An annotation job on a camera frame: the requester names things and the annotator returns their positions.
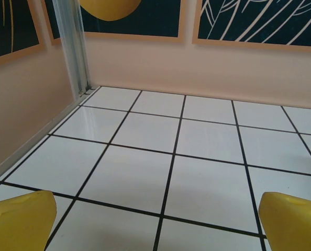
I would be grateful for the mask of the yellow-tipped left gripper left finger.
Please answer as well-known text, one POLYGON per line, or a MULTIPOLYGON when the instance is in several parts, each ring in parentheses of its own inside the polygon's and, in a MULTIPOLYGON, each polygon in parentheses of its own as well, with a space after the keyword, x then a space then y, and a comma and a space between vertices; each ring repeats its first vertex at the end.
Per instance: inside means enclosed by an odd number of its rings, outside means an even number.
POLYGON ((51 191, 0 201, 0 251, 44 251, 56 215, 51 191))

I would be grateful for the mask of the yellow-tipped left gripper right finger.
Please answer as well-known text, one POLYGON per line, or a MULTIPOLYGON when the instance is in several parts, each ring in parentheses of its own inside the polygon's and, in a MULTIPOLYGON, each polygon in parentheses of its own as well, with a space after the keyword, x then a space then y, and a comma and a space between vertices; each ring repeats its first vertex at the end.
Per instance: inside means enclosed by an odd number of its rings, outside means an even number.
POLYGON ((311 251, 311 201, 265 192, 259 217, 272 251, 311 251))

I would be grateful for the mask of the beige circle gold lines panel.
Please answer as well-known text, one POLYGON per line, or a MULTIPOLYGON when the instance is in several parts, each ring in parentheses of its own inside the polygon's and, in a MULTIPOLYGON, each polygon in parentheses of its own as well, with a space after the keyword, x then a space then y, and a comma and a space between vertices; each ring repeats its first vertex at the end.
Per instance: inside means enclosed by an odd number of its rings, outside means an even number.
POLYGON ((0 65, 43 49, 34 0, 0 0, 0 65))

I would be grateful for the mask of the aluminium table edge rail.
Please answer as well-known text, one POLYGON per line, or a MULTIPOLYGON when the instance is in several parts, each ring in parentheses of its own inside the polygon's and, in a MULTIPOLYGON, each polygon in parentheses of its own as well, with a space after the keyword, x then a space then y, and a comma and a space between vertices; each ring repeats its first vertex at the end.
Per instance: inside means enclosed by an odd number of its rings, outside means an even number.
POLYGON ((17 151, 11 156, 0 163, 0 176, 8 171, 16 162, 18 162, 25 154, 27 154, 40 140, 42 140, 49 132, 54 129, 65 117, 67 117, 74 109, 79 107, 79 104, 86 101, 89 96, 92 96, 98 91, 101 86, 91 88, 90 94, 84 94, 79 99, 68 105, 62 110, 55 118, 47 123, 40 131, 38 131, 33 137, 31 137, 26 143, 24 143, 17 151))

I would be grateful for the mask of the aluminium corner post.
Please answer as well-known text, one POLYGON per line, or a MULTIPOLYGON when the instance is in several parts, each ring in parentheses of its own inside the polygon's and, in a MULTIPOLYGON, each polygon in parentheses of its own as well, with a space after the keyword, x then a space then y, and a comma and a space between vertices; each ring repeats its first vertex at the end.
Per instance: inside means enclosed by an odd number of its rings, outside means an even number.
POLYGON ((92 88, 79 0, 52 0, 75 100, 92 88))

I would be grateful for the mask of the narrow dark teal wall panel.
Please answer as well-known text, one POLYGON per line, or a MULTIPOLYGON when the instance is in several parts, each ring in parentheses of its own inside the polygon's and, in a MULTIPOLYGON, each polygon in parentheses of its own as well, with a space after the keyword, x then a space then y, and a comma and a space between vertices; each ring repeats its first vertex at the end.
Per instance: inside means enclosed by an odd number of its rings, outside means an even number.
POLYGON ((55 16, 53 0, 41 0, 46 24, 48 27, 48 32, 52 45, 60 45, 60 33, 57 23, 57 18, 55 16))

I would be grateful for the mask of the orange oval wall panel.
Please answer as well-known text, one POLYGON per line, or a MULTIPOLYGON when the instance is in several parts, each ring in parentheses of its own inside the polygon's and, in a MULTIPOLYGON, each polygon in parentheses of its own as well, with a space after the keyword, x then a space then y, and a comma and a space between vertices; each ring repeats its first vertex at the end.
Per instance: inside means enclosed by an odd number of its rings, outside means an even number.
POLYGON ((79 0, 89 38, 182 42, 186 0, 79 0))

